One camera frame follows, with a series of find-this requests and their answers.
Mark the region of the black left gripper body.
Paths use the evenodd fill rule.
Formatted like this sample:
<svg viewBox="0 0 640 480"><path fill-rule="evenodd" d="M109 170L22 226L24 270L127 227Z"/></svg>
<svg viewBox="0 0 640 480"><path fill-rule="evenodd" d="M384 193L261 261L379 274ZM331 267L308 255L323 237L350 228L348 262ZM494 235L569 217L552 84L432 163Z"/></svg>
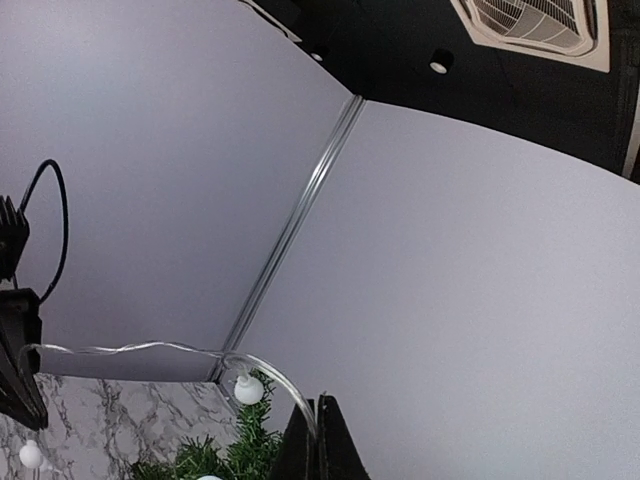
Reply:
<svg viewBox="0 0 640 480"><path fill-rule="evenodd" d="M26 345L42 343L39 307L40 298L30 288L1 291L1 345L16 370L40 371L41 357L35 349L21 353Z"/></svg>

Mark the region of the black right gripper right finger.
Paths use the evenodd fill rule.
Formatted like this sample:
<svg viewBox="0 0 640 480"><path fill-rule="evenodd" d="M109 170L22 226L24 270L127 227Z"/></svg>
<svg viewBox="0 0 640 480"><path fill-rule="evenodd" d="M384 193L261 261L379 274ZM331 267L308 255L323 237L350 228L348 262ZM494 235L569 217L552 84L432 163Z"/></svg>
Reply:
<svg viewBox="0 0 640 480"><path fill-rule="evenodd" d="M337 399L319 397L318 468L323 480L370 480Z"/></svg>

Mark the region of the white ball string lights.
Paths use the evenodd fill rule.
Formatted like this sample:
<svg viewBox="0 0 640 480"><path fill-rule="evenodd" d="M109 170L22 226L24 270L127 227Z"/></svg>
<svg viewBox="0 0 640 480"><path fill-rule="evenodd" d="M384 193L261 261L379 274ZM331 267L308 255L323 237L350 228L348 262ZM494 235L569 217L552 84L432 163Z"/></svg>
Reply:
<svg viewBox="0 0 640 480"><path fill-rule="evenodd" d="M308 464L311 464L312 460L315 458L313 450L317 447L319 438L319 427L316 419L316 413L310 403L302 395L301 391L281 371L277 370L269 362L254 355L239 353L236 351L203 350L182 343L162 341L147 341L119 347L90 346L77 349L70 349L54 344L30 343L20 348L18 354L18 366L20 372L24 373L29 364L28 354L32 350L49 350L69 355L109 356L147 350L155 347L167 347L187 353L212 357L222 363L225 368L235 369L237 371L237 377L234 384L233 396L243 406L258 404L262 400L266 390L263 383L252 374L253 370L260 371L271 381L278 384L293 399L298 411L306 422L307 434L305 437L305 445L307 449Z"/></svg>

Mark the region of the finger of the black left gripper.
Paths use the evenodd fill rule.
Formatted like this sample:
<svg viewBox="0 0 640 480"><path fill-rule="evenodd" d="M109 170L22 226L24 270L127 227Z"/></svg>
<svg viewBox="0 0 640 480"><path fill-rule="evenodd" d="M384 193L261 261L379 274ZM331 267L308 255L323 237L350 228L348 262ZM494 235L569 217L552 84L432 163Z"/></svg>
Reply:
<svg viewBox="0 0 640 480"><path fill-rule="evenodd" d="M1 410L31 430L44 430L48 414L33 378L26 378L1 350Z"/></svg>

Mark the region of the ceiling air conditioner vent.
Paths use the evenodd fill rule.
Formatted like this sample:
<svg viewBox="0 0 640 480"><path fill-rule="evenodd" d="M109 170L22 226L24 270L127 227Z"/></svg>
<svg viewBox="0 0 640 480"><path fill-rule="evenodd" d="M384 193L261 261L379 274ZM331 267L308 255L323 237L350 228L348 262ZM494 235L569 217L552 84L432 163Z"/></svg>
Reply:
<svg viewBox="0 0 640 480"><path fill-rule="evenodd" d="M476 45L610 71L606 1L458 0L451 5Z"/></svg>

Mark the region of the left aluminium frame post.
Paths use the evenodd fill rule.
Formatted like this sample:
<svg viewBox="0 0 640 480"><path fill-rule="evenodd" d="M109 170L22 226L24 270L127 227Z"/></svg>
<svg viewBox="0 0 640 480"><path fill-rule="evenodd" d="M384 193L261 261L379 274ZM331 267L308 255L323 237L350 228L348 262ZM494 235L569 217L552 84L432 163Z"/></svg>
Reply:
<svg viewBox="0 0 640 480"><path fill-rule="evenodd" d="M235 350L241 344L278 269L282 265L288 250L317 199L335 161L344 148L365 104L366 100L362 96L352 95L341 109L339 117L334 124L327 143L323 147L309 179L278 234L266 261L261 267L223 343L222 350L224 352Z"/></svg>

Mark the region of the small green christmas tree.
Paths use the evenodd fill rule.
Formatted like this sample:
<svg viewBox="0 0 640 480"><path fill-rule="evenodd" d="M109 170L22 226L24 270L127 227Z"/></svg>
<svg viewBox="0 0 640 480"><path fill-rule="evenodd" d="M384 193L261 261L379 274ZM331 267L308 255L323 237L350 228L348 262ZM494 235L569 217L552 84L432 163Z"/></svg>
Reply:
<svg viewBox="0 0 640 480"><path fill-rule="evenodd" d="M283 441L280 431L266 428L275 386L272 379L257 369L250 374L261 381L264 394L259 403L239 409L235 441L222 447L209 435L186 438L172 460L139 460L129 466L127 477L138 480L268 478Z"/></svg>

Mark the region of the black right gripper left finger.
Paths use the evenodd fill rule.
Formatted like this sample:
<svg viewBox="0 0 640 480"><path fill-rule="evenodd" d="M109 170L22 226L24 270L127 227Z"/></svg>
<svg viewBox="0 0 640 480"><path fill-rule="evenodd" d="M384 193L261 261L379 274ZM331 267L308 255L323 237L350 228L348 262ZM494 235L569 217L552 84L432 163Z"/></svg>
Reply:
<svg viewBox="0 0 640 480"><path fill-rule="evenodd" d="M312 480L315 478L315 443L306 419L295 406L282 437L268 480Z"/></svg>

